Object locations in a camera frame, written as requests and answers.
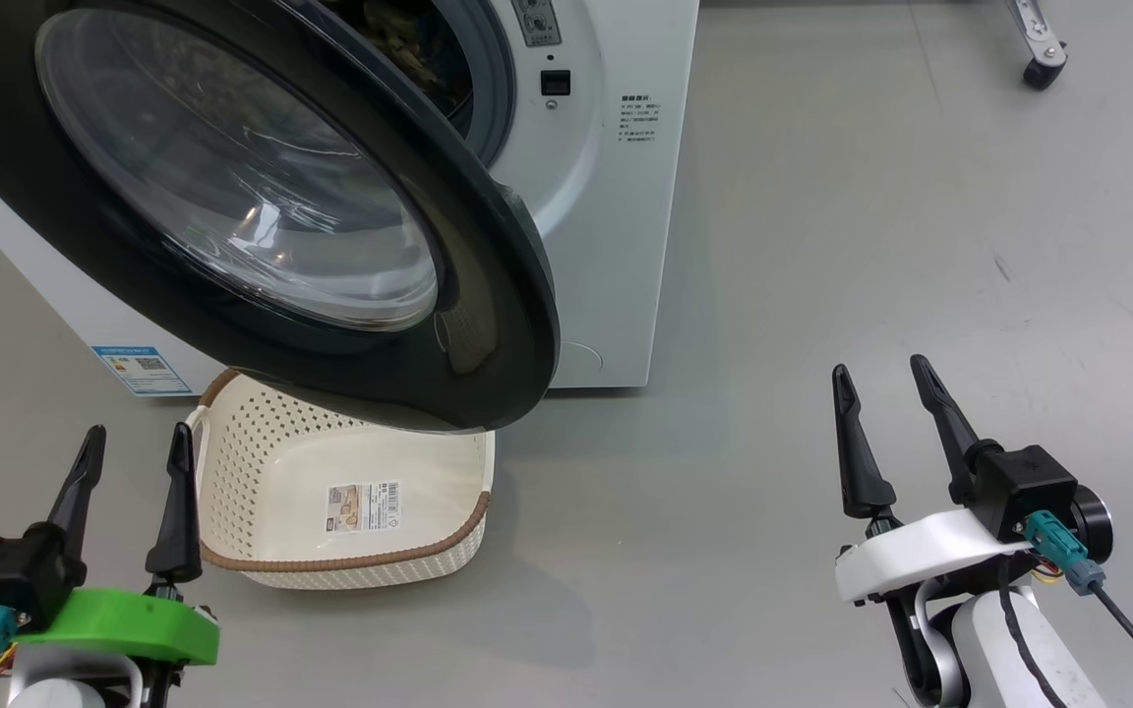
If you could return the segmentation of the dark round washing machine door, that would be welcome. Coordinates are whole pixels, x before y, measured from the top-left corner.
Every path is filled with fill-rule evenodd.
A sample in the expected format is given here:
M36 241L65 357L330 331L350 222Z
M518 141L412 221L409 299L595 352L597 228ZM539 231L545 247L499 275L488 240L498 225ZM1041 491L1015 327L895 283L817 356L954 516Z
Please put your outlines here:
M557 367L522 201L320 0L0 0L0 199L143 319L404 430Z

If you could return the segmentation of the printed instruction text label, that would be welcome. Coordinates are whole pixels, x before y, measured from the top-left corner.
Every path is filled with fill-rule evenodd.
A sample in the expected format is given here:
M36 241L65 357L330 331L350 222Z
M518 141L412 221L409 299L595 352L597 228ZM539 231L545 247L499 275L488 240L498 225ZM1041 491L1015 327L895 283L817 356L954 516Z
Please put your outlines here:
M617 102L616 140L644 144L657 140L661 126L661 100L649 94L624 94Z

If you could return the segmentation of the cream perforated laundry basket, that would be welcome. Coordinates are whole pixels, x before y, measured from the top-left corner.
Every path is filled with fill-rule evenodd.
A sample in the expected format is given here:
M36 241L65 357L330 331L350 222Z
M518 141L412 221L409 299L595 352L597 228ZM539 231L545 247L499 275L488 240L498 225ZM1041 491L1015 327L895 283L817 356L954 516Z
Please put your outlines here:
M387 429L223 372L188 417L201 551L278 590L341 591L458 572L484 541L494 432ZM397 530L327 535L327 488L399 481Z

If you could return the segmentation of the blue energy label sticker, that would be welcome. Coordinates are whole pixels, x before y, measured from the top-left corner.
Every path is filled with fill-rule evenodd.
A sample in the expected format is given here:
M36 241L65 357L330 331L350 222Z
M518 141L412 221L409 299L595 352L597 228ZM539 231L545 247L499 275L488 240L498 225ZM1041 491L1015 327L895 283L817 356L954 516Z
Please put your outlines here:
M190 396L193 390L156 348L91 346L100 362L135 396Z

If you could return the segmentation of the basket product label sticker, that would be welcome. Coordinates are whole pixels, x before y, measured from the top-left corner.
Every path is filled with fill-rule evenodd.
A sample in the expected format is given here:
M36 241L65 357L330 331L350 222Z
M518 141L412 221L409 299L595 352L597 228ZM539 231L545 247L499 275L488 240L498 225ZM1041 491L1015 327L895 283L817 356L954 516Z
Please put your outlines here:
M327 535L387 532L399 529L400 492L399 481L327 488Z

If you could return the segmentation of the white washing machine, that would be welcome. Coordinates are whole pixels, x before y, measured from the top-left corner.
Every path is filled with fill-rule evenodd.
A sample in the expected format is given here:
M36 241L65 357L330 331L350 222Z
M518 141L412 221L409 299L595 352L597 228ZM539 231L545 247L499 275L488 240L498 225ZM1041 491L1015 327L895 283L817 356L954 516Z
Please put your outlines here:
M516 112L487 167L538 225L562 341L597 350L595 389L648 382L700 0L553 0L562 44L527 46L509 0L492 0L516 67ZM569 69L571 95L540 94ZM620 144L624 94L661 100L657 140Z

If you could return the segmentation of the round drain filter cover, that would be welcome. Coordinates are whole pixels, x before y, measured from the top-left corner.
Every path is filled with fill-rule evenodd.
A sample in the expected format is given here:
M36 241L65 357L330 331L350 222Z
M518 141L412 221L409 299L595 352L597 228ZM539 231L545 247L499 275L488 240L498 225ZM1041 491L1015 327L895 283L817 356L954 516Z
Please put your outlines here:
M552 389L595 389L603 382L603 360L589 346L563 340Z

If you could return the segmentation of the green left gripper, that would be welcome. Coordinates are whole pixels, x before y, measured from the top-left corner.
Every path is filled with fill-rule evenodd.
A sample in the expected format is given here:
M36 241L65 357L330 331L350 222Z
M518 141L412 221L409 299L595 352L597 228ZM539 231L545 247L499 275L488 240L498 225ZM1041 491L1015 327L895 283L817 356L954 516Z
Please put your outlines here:
M35 564L80 561L105 452L107 427L91 426L46 519L29 528ZM188 423L174 425L165 471L169 493L146 556L150 590L76 590L46 630L19 636L15 708L169 708L186 669L216 664L216 619L177 597L177 587L203 574Z

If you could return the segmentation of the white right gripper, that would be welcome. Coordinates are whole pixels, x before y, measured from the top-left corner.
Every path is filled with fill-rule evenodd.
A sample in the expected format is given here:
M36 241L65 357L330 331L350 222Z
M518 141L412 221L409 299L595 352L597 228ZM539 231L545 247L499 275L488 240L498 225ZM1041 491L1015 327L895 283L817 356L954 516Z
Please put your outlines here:
M910 357L919 398L938 430L949 469L949 501L965 507L1002 507L995 487L981 487L976 463L985 451L956 399L925 355ZM894 515L893 485L884 479L862 425L862 401L845 364L832 369L842 510L866 520L867 538L842 548L833 577L842 602L885 606L908 685L923 708L966 708L971 689L953 642L927 609L929 602L999 590L1026 578L1036 558L1026 541L1000 543L966 509L936 512L903 524Z

